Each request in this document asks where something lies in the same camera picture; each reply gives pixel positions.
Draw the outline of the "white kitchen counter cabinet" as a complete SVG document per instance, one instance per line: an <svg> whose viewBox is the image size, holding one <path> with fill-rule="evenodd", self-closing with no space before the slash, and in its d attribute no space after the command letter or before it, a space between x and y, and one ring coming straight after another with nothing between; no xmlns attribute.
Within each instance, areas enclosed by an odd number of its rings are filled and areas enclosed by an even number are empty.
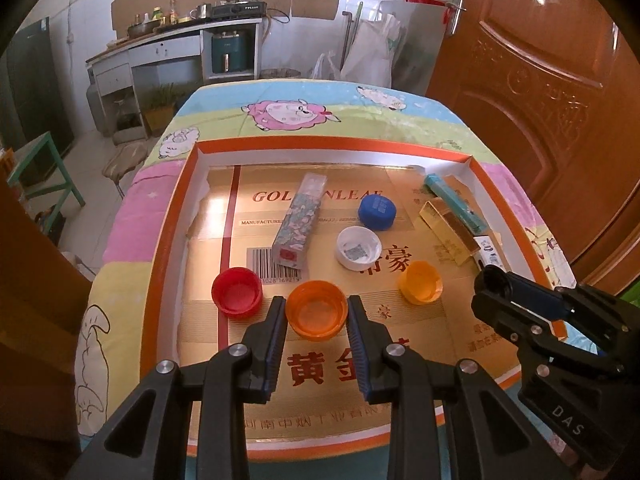
<svg viewBox="0 0 640 480"><path fill-rule="evenodd" d="M150 134L143 111L157 98L189 93L206 84L257 79L262 69L262 18L201 22L130 40L86 62L100 98L105 131L134 129L139 138ZM242 70L214 69L214 40L225 32L245 39Z"/></svg>

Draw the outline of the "white hello kitty lighter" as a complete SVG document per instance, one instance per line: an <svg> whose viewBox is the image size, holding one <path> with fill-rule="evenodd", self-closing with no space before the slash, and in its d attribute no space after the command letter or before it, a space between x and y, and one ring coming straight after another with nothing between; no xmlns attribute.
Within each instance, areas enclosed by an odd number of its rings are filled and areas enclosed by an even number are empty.
<svg viewBox="0 0 640 480"><path fill-rule="evenodd" d="M496 266L503 271L508 270L500 252L489 236L476 236L474 242L477 244L477 251L474 252L473 258L480 270L486 266Z"/></svg>

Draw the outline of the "dark green refrigerator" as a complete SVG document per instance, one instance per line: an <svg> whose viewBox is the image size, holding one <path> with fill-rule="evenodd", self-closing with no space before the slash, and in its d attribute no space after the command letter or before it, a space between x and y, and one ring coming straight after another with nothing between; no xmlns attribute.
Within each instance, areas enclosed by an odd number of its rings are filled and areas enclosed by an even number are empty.
<svg viewBox="0 0 640 480"><path fill-rule="evenodd" d="M74 134L58 88L47 18L19 30L1 55L1 144L17 151L50 133L65 155Z"/></svg>

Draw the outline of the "black gas stove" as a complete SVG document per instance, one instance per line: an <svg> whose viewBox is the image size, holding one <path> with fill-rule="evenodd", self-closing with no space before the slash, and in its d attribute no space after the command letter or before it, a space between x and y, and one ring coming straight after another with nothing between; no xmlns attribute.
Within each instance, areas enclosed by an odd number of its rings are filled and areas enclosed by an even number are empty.
<svg viewBox="0 0 640 480"><path fill-rule="evenodd" d="M214 21L263 18L267 12L264 0L222 0L214 4L208 17Z"/></svg>

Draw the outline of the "cartoon sheep tablecloth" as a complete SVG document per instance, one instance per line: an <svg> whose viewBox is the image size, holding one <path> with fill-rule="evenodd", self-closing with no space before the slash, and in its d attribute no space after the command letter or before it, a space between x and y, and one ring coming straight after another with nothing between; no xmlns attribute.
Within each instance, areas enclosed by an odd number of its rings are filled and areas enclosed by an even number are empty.
<svg viewBox="0 0 640 480"><path fill-rule="evenodd" d="M180 108L132 180L93 281L76 353L76 416L91 438L147 373L140 368L146 294L160 229L186 156L198 141L266 136L379 140L473 156L544 248L558 285L575 278L518 181L439 102L348 82L268 80L201 88Z"/></svg>

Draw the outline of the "teal lighter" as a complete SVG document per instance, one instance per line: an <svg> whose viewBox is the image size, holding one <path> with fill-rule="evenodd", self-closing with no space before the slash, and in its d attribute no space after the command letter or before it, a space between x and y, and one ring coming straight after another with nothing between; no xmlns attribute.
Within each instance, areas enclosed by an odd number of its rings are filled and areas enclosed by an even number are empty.
<svg viewBox="0 0 640 480"><path fill-rule="evenodd" d="M428 174L424 184L445 202L451 212L473 235L484 235L487 232L486 222L472 211L470 206L441 177L437 174Z"/></svg>

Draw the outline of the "blue bottle cap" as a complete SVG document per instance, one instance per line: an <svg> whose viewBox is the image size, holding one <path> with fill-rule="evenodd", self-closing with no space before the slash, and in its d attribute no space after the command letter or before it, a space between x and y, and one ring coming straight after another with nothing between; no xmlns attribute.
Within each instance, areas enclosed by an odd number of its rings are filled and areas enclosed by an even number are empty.
<svg viewBox="0 0 640 480"><path fill-rule="evenodd" d="M387 197L370 194L360 200L358 219L369 230L386 231L396 219L397 208Z"/></svg>

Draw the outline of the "green metal stool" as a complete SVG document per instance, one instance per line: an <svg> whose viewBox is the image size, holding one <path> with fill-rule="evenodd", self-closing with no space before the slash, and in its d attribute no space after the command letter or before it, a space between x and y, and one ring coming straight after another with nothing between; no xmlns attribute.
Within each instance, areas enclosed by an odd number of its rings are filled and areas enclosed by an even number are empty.
<svg viewBox="0 0 640 480"><path fill-rule="evenodd" d="M50 131L40 134L34 140L28 141L14 153L15 164L9 173L9 177L6 178L6 183L9 187L14 188L15 185L21 183L24 172L41 152L49 153L52 159L52 167L44 173L44 176L36 184L22 188L20 197L25 202L28 202L40 196L58 194L58 199L53 208L40 226L41 232L44 235L48 235L54 222L58 220L68 196L73 195L80 208L86 206L86 201L66 168Z"/></svg>

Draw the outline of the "white bottle cap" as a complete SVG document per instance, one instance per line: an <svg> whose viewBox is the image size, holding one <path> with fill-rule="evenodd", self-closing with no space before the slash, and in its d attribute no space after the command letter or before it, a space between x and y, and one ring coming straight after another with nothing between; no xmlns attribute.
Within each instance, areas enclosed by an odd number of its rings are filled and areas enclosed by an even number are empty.
<svg viewBox="0 0 640 480"><path fill-rule="evenodd" d="M337 235L334 256L349 271L368 270L381 254L380 238L364 226L348 226Z"/></svg>

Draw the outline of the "wooden door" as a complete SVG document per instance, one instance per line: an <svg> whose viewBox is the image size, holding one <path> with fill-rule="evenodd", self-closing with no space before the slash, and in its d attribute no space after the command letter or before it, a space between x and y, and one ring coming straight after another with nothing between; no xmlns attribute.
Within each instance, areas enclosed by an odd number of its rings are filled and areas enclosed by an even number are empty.
<svg viewBox="0 0 640 480"><path fill-rule="evenodd" d="M639 275L639 64L598 0L461 0L428 95L510 169L579 281Z"/></svg>

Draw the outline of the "green air fryer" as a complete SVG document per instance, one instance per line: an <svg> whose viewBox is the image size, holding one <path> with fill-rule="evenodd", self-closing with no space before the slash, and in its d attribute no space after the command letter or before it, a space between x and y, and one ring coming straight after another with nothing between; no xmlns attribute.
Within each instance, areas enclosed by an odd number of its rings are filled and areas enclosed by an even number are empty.
<svg viewBox="0 0 640 480"><path fill-rule="evenodd" d="M247 30L215 32L210 40L215 74L245 72L253 67L254 35Z"/></svg>

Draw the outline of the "orange-rimmed cardboard tray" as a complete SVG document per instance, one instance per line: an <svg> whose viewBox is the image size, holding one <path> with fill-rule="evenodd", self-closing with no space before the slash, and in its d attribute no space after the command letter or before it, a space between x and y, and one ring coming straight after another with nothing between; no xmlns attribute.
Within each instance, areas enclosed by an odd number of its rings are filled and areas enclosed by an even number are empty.
<svg viewBox="0 0 640 480"><path fill-rule="evenodd" d="M198 141L172 192L144 310L140 368L209 360L283 297L276 392L245 411L250 456L299 460L384 444L390 407L358 390L346 300L424 358L477 360L507 387L515 350L471 310L480 262L561 283L471 155L320 136Z"/></svg>

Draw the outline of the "white plastic sack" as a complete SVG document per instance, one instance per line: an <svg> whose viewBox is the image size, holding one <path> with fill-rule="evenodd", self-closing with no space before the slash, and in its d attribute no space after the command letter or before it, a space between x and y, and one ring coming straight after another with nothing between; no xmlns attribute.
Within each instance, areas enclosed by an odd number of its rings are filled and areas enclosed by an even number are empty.
<svg viewBox="0 0 640 480"><path fill-rule="evenodd" d="M383 14L377 21L362 21L341 69L341 80L390 88L401 36L401 21L393 14Z"/></svg>

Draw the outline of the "light orange bottle cap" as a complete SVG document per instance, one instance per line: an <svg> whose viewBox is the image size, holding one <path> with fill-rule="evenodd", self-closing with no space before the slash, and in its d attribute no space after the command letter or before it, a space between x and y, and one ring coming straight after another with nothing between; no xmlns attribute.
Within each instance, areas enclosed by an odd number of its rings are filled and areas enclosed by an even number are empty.
<svg viewBox="0 0 640 480"><path fill-rule="evenodd" d="M413 261L400 274L398 288L401 295L414 306L423 306L439 300L442 296L442 277L427 261Z"/></svg>

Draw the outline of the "red bottle cap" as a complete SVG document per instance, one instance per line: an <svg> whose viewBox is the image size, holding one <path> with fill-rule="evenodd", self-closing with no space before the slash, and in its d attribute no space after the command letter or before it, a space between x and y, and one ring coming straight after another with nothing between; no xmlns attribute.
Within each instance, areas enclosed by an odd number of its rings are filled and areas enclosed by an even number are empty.
<svg viewBox="0 0 640 480"><path fill-rule="evenodd" d="M262 307L262 281L250 269L235 266L221 272L213 281L212 299L227 318L242 320Z"/></svg>

